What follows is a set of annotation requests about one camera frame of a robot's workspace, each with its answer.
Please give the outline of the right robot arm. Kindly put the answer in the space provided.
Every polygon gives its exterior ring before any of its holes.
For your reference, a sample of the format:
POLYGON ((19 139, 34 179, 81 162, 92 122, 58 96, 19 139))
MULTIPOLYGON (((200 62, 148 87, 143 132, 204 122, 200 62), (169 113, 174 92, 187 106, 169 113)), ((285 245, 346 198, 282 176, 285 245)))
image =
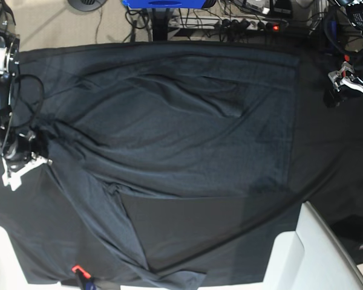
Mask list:
POLYGON ((19 66, 20 39, 13 28, 14 14, 5 1, 0 1, 0 161, 4 169, 3 185, 16 191, 22 177, 33 169, 51 164, 45 146, 38 140, 32 125, 42 109, 45 89, 40 78, 21 74, 19 66), (21 98, 21 82, 36 81, 39 90, 37 107, 24 123, 13 123, 14 110, 21 98))

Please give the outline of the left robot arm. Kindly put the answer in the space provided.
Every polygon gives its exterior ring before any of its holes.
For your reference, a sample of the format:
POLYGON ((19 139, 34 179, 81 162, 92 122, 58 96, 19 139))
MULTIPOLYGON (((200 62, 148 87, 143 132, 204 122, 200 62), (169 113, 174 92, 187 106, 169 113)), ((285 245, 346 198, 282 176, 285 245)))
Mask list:
POLYGON ((359 51, 348 51, 340 44, 330 23, 337 11, 341 11, 349 24, 363 38, 363 1, 336 1, 323 20, 323 30, 328 41, 344 56, 340 69, 328 73, 331 87, 324 94, 324 104, 335 108, 340 103, 363 96, 363 45, 359 51))

